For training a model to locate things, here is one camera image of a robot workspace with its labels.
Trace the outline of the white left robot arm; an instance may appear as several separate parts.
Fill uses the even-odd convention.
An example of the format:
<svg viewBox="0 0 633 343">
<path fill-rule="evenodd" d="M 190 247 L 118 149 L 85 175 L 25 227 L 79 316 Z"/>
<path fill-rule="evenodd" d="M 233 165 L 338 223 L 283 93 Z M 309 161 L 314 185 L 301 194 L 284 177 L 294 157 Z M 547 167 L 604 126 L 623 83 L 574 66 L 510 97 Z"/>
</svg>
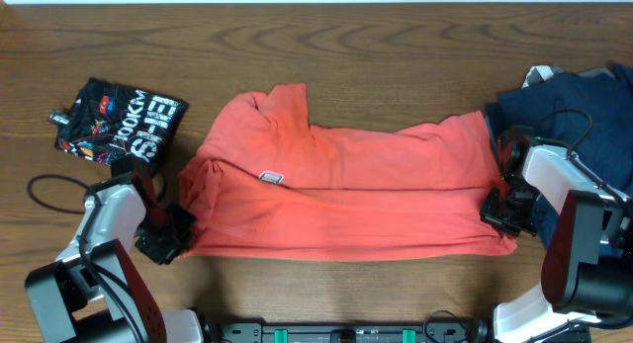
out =
<svg viewBox="0 0 633 343">
<path fill-rule="evenodd" d="M 46 342 L 208 342 L 193 308 L 159 308 L 130 257 L 158 265 L 189 249 L 195 217 L 158 205 L 151 185 L 105 181 L 86 190 L 68 246 L 32 271 L 25 290 Z"/>
</svg>

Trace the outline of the orange printed t-shirt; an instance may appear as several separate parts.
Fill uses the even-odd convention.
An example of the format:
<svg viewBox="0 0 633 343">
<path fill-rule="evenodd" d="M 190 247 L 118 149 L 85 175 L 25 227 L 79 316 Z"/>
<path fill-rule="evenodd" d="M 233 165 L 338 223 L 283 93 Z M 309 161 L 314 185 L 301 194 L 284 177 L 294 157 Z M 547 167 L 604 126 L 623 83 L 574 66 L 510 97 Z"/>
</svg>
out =
<svg viewBox="0 0 633 343">
<path fill-rule="evenodd" d="M 192 253 L 300 261 L 504 256 L 481 221 L 500 182 L 480 112 L 395 132 L 309 120 L 305 84 L 236 96 L 179 175 Z"/>
</svg>

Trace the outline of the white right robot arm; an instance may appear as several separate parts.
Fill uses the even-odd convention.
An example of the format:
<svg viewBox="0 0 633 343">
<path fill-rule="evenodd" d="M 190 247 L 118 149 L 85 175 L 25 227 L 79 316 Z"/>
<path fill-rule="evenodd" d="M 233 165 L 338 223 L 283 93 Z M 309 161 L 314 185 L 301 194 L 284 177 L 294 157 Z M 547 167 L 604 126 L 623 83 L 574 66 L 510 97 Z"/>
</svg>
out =
<svg viewBox="0 0 633 343">
<path fill-rule="evenodd" d="M 506 191 L 493 189 L 483 222 L 506 236 L 536 234 L 535 204 L 558 215 L 540 282 L 493 313 L 492 342 L 560 342 L 578 328 L 632 324 L 632 201 L 588 170 L 570 149 L 523 138 L 501 144 Z"/>
</svg>

